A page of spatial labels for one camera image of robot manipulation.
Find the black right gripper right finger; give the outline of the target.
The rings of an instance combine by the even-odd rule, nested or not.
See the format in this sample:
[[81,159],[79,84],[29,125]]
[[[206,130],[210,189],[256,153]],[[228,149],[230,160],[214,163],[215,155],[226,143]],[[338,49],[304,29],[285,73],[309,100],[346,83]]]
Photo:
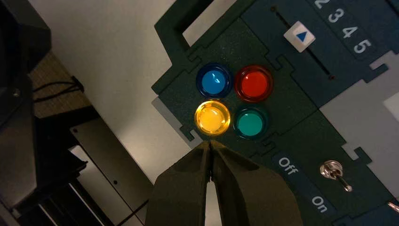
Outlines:
[[302,226],[293,192],[282,176],[211,141],[212,181],[223,226]]

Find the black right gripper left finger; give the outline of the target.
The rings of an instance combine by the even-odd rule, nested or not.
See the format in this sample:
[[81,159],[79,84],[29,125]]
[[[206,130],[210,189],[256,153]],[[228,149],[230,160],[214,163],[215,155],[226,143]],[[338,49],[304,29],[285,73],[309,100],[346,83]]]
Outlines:
[[203,226],[210,164],[210,143],[204,141],[161,173],[148,202],[145,225]]

